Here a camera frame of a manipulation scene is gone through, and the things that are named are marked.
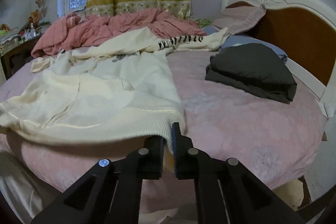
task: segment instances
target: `metal screw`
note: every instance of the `metal screw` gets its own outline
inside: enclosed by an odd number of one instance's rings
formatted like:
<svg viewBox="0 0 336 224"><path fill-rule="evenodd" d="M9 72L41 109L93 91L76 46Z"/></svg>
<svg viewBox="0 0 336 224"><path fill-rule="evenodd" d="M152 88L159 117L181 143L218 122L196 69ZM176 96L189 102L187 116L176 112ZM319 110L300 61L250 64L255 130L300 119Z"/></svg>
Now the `metal screw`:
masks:
<svg viewBox="0 0 336 224"><path fill-rule="evenodd" d="M110 164L110 161L107 159L100 160L98 163L101 167L108 166Z"/></svg>
<svg viewBox="0 0 336 224"><path fill-rule="evenodd" d="M147 148L140 148L140 149L138 150L138 153L139 153L140 155L146 155L146 154L148 154L148 152L149 152L149 150L148 150Z"/></svg>
<svg viewBox="0 0 336 224"><path fill-rule="evenodd" d="M238 165L239 161L236 158L229 158L227 160L227 163L230 164L230 165L235 166L235 165Z"/></svg>
<svg viewBox="0 0 336 224"><path fill-rule="evenodd" d="M188 149L188 153L190 155L197 155L198 154L198 150L196 148L189 148Z"/></svg>

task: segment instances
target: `floor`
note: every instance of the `floor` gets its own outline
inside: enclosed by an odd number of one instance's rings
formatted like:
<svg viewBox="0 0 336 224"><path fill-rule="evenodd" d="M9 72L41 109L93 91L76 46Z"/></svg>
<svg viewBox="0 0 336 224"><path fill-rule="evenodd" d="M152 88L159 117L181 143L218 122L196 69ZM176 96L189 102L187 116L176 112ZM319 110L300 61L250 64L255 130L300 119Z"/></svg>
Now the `floor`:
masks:
<svg viewBox="0 0 336 224"><path fill-rule="evenodd" d="M273 192L294 211L303 204L304 199L307 199L304 195L304 183L298 179L280 186ZM161 224L197 224L196 204L180 207L173 218L166 217Z"/></svg>
<svg viewBox="0 0 336 224"><path fill-rule="evenodd" d="M320 144L314 162L304 175L312 201L336 184L336 116L327 122L325 133L327 141Z"/></svg>

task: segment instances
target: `white carved headboard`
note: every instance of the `white carved headboard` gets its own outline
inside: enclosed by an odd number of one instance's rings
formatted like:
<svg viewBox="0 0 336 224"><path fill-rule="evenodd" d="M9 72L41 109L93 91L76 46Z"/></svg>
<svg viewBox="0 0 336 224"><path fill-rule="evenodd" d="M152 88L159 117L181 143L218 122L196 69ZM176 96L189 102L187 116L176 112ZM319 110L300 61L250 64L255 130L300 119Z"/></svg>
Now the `white carved headboard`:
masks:
<svg viewBox="0 0 336 224"><path fill-rule="evenodd" d="M222 8L224 9L229 5L241 1L253 6L262 4L268 10L279 10L290 7L303 8L321 18L336 32L336 12L319 0L226 0ZM331 117L336 110L336 66L334 66L328 85L325 86L293 60L289 59L286 65L296 77L303 81L320 98L320 101L325 105L328 116Z"/></svg>

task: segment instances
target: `zebra-striped fabric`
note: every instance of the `zebra-striped fabric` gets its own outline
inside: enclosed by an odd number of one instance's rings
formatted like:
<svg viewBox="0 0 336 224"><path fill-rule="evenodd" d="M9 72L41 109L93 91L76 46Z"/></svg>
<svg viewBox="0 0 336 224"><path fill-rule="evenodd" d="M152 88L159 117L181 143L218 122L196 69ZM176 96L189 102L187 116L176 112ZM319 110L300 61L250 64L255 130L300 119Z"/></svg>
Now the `zebra-striped fabric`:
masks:
<svg viewBox="0 0 336 224"><path fill-rule="evenodd" d="M188 43L188 42L202 42L203 37L199 35L181 35L180 37L173 37L170 39L163 40L159 43L160 50L164 48L174 47L181 43Z"/></svg>

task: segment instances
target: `cream sweater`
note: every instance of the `cream sweater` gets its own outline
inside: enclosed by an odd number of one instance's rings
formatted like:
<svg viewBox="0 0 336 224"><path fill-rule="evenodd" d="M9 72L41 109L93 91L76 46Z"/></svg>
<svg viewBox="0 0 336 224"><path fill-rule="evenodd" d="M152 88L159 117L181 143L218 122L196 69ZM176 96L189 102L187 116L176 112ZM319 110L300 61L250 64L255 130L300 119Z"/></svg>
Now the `cream sweater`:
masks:
<svg viewBox="0 0 336 224"><path fill-rule="evenodd" d="M217 36L219 46L224 33ZM159 135L171 148L171 125L179 122L184 132L185 120L165 52L112 58L160 41L143 28L84 54L59 54L22 95L0 104L0 130L11 128L30 141L53 145Z"/></svg>

